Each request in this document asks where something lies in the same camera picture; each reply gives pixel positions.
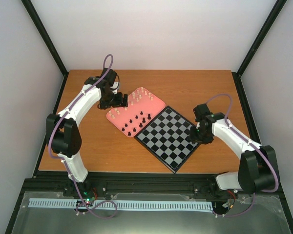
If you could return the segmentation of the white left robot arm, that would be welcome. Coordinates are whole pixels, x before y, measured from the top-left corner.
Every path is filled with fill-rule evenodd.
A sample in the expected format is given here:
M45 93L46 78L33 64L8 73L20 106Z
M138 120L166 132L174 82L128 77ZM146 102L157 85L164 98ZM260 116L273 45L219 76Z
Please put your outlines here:
M79 125L83 117L98 104L100 110L128 106L128 95L119 92L120 78L112 69L104 68L101 75L89 77L81 91L58 114L46 119L46 144L52 158L59 158L65 165L68 177L76 182L75 191L81 196L91 193L92 184L86 180L80 148L82 138Z

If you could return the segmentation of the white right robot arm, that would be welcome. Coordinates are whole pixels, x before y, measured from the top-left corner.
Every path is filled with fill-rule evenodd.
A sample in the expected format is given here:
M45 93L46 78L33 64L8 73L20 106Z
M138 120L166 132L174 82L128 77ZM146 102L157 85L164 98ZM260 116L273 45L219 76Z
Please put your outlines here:
M236 172L226 172L215 177L219 190L238 190L248 194L273 193L279 188L276 153L273 147L251 140L238 130L223 113L212 113L207 104L193 109L196 126L191 127L192 143L210 144L214 138L222 140L238 157Z

